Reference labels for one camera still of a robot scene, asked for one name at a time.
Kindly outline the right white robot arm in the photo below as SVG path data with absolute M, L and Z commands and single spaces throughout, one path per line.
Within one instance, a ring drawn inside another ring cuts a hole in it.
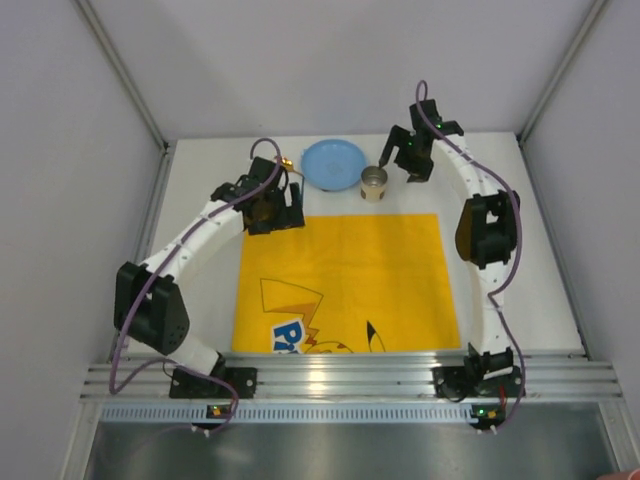
M 444 120 L 434 100 L 416 100 L 409 111 L 412 127 L 391 128 L 378 165 L 393 162 L 412 182 L 428 181 L 441 167 L 461 198 L 454 240 L 471 275 L 472 334 L 462 366 L 435 376 L 439 396 L 460 401 L 496 392 L 518 372 L 503 293 L 521 258 L 520 200 L 504 179 L 473 158 L 461 126 Z

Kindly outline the metal cup with paper sleeve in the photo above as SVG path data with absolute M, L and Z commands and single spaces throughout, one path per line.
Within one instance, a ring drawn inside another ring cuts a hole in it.
M 361 198 L 368 202 L 381 201 L 386 192 L 388 174 L 384 168 L 368 166 L 363 169 L 360 177 Z

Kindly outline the yellow Pikachu placemat cloth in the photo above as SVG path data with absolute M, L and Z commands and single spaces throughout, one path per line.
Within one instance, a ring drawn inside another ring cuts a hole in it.
M 457 349 L 434 214 L 309 217 L 243 240 L 232 348 L 349 354 Z

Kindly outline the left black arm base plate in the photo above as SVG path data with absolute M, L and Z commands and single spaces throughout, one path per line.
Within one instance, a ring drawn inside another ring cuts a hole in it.
M 231 399 L 234 390 L 239 399 L 252 399 L 257 387 L 258 370 L 251 367 L 225 367 L 221 380 L 214 382 L 183 369 L 175 369 L 171 377 L 169 397 L 172 399 Z

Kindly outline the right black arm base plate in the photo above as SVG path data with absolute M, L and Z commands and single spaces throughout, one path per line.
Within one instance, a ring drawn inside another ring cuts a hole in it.
M 461 366 L 434 368 L 432 376 L 436 396 L 455 403 L 467 398 L 497 398 L 501 392 L 508 398 L 515 398 L 523 386 L 519 368 L 507 375 L 479 381 L 471 380 Z

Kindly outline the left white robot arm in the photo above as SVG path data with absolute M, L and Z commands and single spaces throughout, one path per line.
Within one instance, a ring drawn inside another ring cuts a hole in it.
M 281 185 L 287 178 L 280 156 L 253 157 L 249 172 L 218 187 L 165 247 L 139 264 L 120 267 L 114 305 L 119 335 L 113 363 L 119 362 L 128 338 L 202 375 L 222 363 L 222 355 L 196 332 L 200 320 L 187 307 L 186 287 L 235 238 L 305 225 L 300 185 Z

